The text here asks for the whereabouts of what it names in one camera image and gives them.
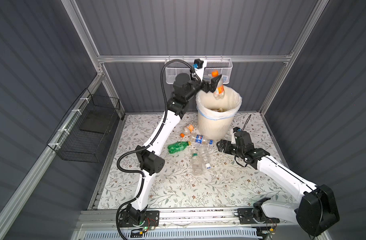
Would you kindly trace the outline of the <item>clear bottle orange label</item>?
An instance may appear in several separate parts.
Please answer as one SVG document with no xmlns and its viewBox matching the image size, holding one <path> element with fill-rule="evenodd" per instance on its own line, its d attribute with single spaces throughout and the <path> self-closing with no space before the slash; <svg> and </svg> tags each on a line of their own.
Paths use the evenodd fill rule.
<svg viewBox="0 0 366 240">
<path fill-rule="evenodd" d="M 212 72 L 212 78 L 216 77 L 218 75 L 221 75 L 217 70 Z M 223 99 L 225 96 L 225 90 L 224 90 L 224 83 L 220 85 L 215 93 L 213 93 L 213 96 L 216 100 Z"/>
</svg>

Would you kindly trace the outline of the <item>clear bottle white cap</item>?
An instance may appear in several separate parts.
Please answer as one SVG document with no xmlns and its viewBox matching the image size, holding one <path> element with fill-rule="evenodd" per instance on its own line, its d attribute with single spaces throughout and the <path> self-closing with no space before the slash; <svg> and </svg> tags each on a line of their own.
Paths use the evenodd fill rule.
<svg viewBox="0 0 366 240">
<path fill-rule="evenodd" d="M 203 164 L 206 169 L 211 169 L 211 156 L 209 154 L 208 148 L 206 146 L 200 145 L 198 147 L 199 154 L 203 160 Z"/>
</svg>

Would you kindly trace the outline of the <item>clear bottle green cap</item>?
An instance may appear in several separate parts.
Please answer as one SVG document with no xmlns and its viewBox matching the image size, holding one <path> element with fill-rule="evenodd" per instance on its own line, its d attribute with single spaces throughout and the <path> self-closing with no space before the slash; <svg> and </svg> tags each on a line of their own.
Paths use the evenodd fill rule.
<svg viewBox="0 0 366 240">
<path fill-rule="evenodd" d="M 202 161 L 197 153 L 192 153 L 191 164 L 194 176 L 200 176 L 203 174 Z"/>
</svg>

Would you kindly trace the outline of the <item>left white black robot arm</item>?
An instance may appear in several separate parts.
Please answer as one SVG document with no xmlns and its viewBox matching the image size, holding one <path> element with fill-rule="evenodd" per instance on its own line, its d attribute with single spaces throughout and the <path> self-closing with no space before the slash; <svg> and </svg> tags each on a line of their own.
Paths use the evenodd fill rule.
<svg viewBox="0 0 366 240">
<path fill-rule="evenodd" d="M 164 165 L 165 160 L 160 157 L 162 148 L 172 130 L 181 121 L 188 109 L 190 100 L 200 91 L 214 93 L 223 82 L 223 76 L 212 75 L 210 81 L 196 81 L 188 74 L 179 74 L 173 84 L 174 91 L 167 101 L 167 109 L 157 129 L 143 146 L 136 147 L 136 155 L 140 162 L 141 176 L 137 186 L 135 201 L 126 207 L 126 213 L 135 224 L 143 223 L 146 218 L 148 197 L 151 186 Z"/>
</svg>

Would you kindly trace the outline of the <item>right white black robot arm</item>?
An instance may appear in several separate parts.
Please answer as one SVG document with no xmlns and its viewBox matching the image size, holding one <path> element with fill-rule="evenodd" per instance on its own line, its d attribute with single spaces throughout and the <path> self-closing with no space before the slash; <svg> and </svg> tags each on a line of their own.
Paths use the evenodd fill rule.
<svg viewBox="0 0 366 240">
<path fill-rule="evenodd" d="M 309 236 L 317 237 L 340 221 L 334 192 L 326 185 L 316 185 L 283 164 L 276 161 L 269 152 L 255 148 L 250 134 L 236 127 L 232 139 L 217 142 L 219 152 L 234 156 L 236 163 L 266 174 L 283 187 L 295 203 L 279 202 L 272 197 L 263 197 L 252 207 L 239 209 L 241 223 L 246 218 L 258 224 L 287 221 L 298 224 Z"/>
</svg>

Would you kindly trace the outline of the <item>Pepsi bottle near bin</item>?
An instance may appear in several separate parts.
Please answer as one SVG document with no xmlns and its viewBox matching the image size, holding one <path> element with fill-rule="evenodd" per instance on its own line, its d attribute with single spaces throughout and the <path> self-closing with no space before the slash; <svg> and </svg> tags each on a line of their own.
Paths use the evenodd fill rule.
<svg viewBox="0 0 366 240">
<path fill-rule="evenodd" d="M 189 141 L 193 144 L 198 144 L 198 145 L 208 145 L 208 146 L 213 146 L 214 145 L 214 141 L 204 137 L 203 135 L 197 135 L 197 134 L 193 134 L 189 137 Z"/>
</svg>

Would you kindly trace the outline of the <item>white ribbed trash bin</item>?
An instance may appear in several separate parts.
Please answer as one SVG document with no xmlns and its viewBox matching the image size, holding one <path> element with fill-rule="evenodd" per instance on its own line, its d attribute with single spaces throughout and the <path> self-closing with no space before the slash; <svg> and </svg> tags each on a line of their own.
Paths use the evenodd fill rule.
<svg viewBox="0 0 366 240">
<path fill-rule="evenodd" d="M 211 140 L 219 140 L 229 132 L 233 119 L 242 105 L 243 98 L 238 92 L 226 86 L 224 90 L 225 96 L 220 100 L 216 100 L 211 92 L 200 91 L 196 95 L 199 132 Z M 223 113 L 214 111 L 219 108 L 227 111 Z"/>
</svg>

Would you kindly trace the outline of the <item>items in white basket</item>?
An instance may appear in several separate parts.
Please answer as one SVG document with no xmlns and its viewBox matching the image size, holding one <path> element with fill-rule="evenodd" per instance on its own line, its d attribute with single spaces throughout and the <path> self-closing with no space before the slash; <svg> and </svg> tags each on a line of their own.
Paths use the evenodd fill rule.
<svg viewBox="0 0 366 240">
<path fill-rule="evenodd" d="M 224 84 L 228 84 L 230 82 L 230 76 L 222 75 L 222 80 Z"/>
</svg>

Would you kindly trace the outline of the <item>small bottle orange cap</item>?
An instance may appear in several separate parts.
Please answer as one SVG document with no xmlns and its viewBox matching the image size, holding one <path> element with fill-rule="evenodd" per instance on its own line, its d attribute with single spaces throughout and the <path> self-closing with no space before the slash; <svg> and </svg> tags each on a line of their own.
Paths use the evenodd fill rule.
<svg viewBox="0 0 366 240">
<path fill-rule="evenodd" d="M 180 137 L 181 138 L 184 138 L 186 136 L 189 136 L 191 133 L 193 133 L 195 130 L 195 125 L 193 124 L 188 124 L 186 125 L 183 130 L 181 131 L 180 133 Z"/>
</svg>

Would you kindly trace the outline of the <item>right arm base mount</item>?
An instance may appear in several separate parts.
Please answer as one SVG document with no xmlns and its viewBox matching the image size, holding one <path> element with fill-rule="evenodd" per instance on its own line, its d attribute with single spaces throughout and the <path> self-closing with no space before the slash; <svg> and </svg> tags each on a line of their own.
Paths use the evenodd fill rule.
<svg viewBox="0 0 366 240">
<path fill-rule="evenodd" d="M 258 208 L 239 208 L 237 209 L 236 216 L 238 217 L 240 224 L 278 224 L 280 219 L 268 218 L 262 210 Z"/>
</svg>

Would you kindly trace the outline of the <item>aluminium front rail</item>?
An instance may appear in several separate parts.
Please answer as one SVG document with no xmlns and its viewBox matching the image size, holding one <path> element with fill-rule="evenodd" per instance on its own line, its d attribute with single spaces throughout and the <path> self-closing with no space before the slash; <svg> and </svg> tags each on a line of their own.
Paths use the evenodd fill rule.
<svg viewBox="0 0 366 240">
<path fill-rule="evenodd" d="M 156 226 L 157 229 L 172 228 L 209 228 L 209 227 L 275 227 L 276 229 L 295 228 L 301 230 L 298 224 L 280 220 L 257 222 L 253 218 L 252 207 L 211 207 L 211 208 L 175 208 L 157 209 L 154 217 L 146 217 L 136 227 Z M 82 211 L 76 230 L 116 230 L 116 210 Z"/>
</svg>

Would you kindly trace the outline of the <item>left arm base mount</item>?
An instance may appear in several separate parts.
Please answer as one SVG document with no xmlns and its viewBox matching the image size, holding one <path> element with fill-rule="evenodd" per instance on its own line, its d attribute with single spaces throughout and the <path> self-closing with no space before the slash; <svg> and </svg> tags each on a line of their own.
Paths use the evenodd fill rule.
<svg viewBox="0 0 366 240">
<path fill-rule="evenodd" d="M 159 211 L 132 211 L 123 210 L 119 213 L 118 224 L 122 228 L 130 227 L 157 227 L 159 225 Z"/>
</svg>

